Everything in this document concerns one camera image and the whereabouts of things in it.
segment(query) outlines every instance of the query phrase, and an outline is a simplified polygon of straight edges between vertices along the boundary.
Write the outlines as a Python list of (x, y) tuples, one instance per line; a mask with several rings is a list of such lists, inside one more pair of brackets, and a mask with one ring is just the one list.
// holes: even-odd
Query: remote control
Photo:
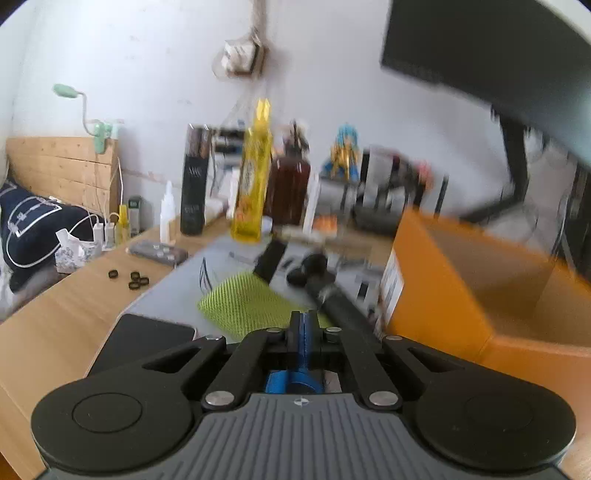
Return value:
[(189, 253), (182, 248), (150, 242), (149, 240), (141, 240), (134, 243), (127, 248), (127, 253), (156, 260), (156, 262), (171, 267), (180, 265), (189, 257)]

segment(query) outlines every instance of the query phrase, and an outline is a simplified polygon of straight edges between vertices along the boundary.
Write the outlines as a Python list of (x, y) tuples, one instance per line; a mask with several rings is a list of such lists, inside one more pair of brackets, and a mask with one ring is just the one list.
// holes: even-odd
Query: yellow bottle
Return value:
[(127, 205), (119, 205), (119, 222), (115, 225), (115, 245), (123, 245), (129, 240), (130, 228), (127, 218)]
[(242, 167), (232, 222), (232, 238), (241, 242), (258, 242), (261, 239), (262, 213), (273, 145), (273, 135), (269, 128), (270, 114), (269, 100), (259, 100), (254, 123), (244, 138)]

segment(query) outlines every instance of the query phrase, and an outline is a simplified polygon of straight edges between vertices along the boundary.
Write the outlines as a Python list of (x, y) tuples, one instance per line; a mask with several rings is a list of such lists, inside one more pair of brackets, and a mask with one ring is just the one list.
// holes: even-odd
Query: green desk lamp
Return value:
[(86, 126), (86, 94), (61, 83), (56, 83), (53, 86), (53, 91), (62, 98), (78, 98), (79, 95), (82, 95), (82, 126), (87, 134), (95, 138), (95, 152), (98, 155), (105, 153), (106, 140), (111, 137), (113, 125), (99, 121), (95, 125), (95, 132), (91, 133)]

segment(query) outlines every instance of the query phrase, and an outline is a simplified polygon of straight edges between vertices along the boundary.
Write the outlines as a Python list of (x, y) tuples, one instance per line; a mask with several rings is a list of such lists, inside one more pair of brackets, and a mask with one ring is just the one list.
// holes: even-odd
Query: wooden bed headboard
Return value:
[(14, 179), (35, 195), (93, 213), (102, 213), (106, 201), (109, 212), (118, 211), (117, 140), (107, 140), (97, 155), (91, 137), (13, 137), (6, 152)]

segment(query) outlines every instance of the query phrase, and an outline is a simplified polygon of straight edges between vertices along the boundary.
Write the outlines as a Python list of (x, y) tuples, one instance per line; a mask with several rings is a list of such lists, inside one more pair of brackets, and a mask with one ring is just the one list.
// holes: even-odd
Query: cardboard box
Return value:
[(591, 287), (561, 263), (480, 229), (408, 210), (394, 241), (404, 289), (388, 325), (542, 385), (591, 433)]

